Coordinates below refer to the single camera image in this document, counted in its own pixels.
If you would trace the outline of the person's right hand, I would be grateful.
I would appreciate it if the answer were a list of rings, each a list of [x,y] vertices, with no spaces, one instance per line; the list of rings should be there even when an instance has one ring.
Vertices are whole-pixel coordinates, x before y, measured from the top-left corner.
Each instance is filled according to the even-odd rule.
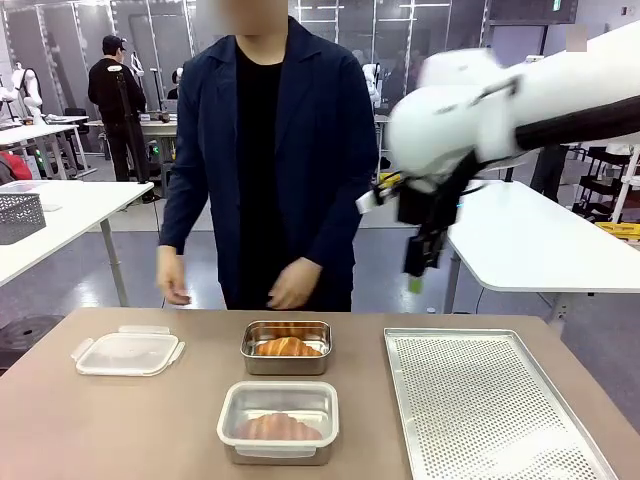
[[[177,306],[191,303],[186,289],[183,258],[174,247],[157,247],[156,284],[167,303]]]

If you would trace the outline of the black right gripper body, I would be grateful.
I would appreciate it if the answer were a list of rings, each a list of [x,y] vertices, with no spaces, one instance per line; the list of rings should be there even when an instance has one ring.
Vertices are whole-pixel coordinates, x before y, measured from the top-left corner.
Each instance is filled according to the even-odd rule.
[[[432,192],[420,190],[417,182],[405,180],[397,187],[397,194],[397,220],[401,223],[448,229],[456,222],[461,184],[452,178]]]

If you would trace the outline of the person's left hand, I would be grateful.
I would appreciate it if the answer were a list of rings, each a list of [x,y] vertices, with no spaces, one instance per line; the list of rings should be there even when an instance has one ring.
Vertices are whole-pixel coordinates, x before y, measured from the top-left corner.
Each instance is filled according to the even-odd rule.
[[[274,310],[293,310],[303,307],[313,293],[322,267],[301,257],[279,274],[269,291],[268,307]]]

